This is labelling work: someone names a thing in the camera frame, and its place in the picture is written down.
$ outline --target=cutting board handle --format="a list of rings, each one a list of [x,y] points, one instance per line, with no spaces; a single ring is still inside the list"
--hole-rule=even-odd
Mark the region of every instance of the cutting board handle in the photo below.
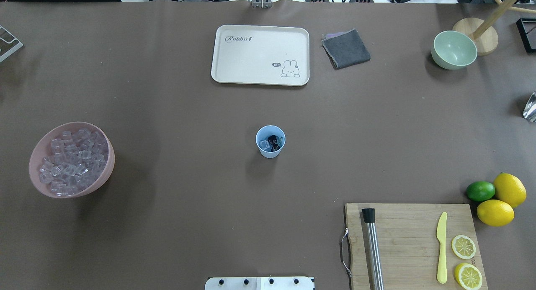
[[[348,276],[352,277],[352,271],[350,271],[350,268],[348,268],[348,266],[346,266],[346,263],[344,262],[343,242],[344,242],[345,237],[348,237],[348,227],[346,227],[346,230],[344,231],[344,235],[342,239],[340,239],[340,259],[343,260],[343,265],[346,268],[346,271],[348,272]]]

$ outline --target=bowl of ice cubes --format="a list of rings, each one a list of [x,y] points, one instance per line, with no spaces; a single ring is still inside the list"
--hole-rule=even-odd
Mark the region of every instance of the bowl of ice cubes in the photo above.
[[[71,122],[41,138],[28,170],[33,185],[43,195],[74,198],[101,187],[114,164],[113,147],[99,127]]]

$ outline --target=green lime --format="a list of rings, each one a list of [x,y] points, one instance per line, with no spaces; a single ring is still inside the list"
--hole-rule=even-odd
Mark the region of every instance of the green lime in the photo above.
[[[493,195],[495,195],[495,187],[487,181],[473,182],[467,187],[467,197],[476,202],[490,200]]]

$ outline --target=yellow lemon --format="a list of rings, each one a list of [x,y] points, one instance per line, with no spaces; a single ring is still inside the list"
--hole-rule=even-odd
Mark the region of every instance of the yellow lemon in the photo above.
[[[477,246],[466,235],[457,235],[452,239],[452,250],[459,258],[470,259],[477,253]]]
[[[500,200],[487,200],[477,207],[480,221],[491,226],[503,226],[513,220],[513,208]]]
[[[513,208],[519,206],[527,198],[527,191],[521,180],[506,172],[499,174],[493,185],[496,198],[510,204]]]
[[[480,270],[469,263],[461,263],[454,268],[456,282],[465,290],[477,290],[482,286]]]

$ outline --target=pink bowl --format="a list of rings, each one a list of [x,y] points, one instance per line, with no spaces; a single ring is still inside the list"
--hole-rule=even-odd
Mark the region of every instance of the pink bowl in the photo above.
[[[75,133],[81,128],[88,128],[92,132],[99,131],[102,135],[104,135],[104,137],[106,138],[106,142],[108,143],[108,160],[106,162],[104,170],[102,171],[102,174],[99,176],[99,178],[97,178],[97,180],[95,180],[95,182],[93,182],[92,185],[88,186],[88,188],[72,196],[56,196],[56,194],[48,188],[49,185],[46,185],[39,181],[39,169],[43,165],[43,158],[48,155],[52,155],[52,148],[50,147],[50,141],[52,141],[52,139],[61,137],[63,131],[71,131],[72,133]],[[54,130],[48,132],[43,138],[41,138],[41,140],[35,146],[34,151],[32,152],[32,156],[30,157],[28,171],[34,187],[43,195],[52,198],[75,198],[87,195],[101,187],[110,177],[114,164],[115,153],[113,152],[113,147],[111,146],[110,140],[108,139],[106,134],[102,132],[99,127],[93,124],[84,122],[72,122],[54,128]]]

